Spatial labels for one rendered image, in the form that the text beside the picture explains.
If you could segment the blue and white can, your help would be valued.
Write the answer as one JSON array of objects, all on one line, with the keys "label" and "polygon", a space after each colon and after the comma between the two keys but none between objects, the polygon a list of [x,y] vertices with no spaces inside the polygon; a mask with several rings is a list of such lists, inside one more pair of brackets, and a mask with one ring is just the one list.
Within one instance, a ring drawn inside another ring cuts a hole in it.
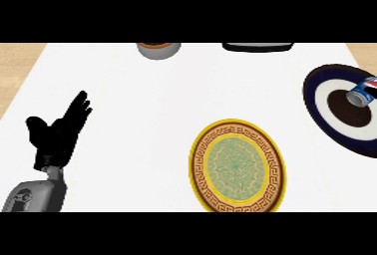
[{"label": "blue and white can", "polygon": [[346,93],[349,103],[358,107],[365,108],[377,99],[377,77],[366,78],[356,87]]}]

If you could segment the yellow patterned plate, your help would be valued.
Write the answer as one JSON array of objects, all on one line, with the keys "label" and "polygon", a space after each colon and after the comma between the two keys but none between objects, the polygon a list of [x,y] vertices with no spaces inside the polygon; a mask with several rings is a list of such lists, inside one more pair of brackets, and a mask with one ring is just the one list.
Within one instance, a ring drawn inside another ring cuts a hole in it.
[{"label": "yellow patterned plate", "polygon": [[285,192],[285,165],[266,132],[242,120],[210,124],[195,138],[188,176],[211,212],[270,212]]}]

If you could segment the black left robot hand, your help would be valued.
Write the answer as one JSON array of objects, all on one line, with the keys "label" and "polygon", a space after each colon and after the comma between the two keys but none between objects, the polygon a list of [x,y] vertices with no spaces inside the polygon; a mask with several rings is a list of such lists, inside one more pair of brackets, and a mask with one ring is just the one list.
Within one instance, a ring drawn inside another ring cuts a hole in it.
[{"label": "black left robot hand", "polygon": [[37,148],[35,170],[43,171],[47,166],[63,167],[68,164],[91,110],[87,93],[81,91],[63,116],[50,125],[38,117],[26,118],[29,141]]}]

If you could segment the grey pot with brown contents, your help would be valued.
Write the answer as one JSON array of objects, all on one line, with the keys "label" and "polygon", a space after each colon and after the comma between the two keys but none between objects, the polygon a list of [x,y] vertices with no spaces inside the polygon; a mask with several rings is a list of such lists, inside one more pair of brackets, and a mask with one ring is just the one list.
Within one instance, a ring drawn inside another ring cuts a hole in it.
[{"label": "grey pot with brown contents", "polygon": [[140,54],[151,60],[170,58],[182,47],[180,43],[139,43]]}]

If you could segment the dark blue white plate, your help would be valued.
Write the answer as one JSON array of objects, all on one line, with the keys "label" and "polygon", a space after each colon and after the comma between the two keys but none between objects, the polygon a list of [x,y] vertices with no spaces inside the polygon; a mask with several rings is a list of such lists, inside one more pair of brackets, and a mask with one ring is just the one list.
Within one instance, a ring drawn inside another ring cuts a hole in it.
[{"label": "dark blue white plate", "polygon": [[324,65],[307,74],[303,101],[319,128],[356,153],[377,158],[377,91],[372,101],[356,107],[347,93],[374,75],[346,65]]}]

